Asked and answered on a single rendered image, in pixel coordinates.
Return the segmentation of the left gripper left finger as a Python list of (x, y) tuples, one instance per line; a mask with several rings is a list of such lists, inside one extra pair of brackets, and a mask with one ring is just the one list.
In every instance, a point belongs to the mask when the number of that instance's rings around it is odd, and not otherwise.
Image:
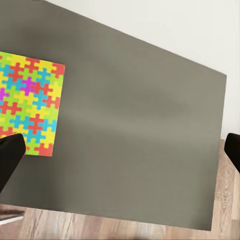
[(0, 138), (0, 193), (25, 152), (25, 141), (21, 133)]

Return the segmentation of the jigsaw puzzle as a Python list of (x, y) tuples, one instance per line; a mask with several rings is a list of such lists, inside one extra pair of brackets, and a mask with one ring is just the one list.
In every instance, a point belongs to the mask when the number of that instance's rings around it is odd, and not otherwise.
[(21, 133), (24, 155), (52, 157), (65, 65), (0, 52), (0, 138)]

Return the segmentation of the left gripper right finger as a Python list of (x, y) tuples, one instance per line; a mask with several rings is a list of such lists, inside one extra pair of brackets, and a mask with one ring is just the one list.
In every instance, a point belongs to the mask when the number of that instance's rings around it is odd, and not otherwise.
[(225, 145), (224, 151), (233, 162), (237, 170), (240, 172), (240, 135), (235, 133), (229, 133)]

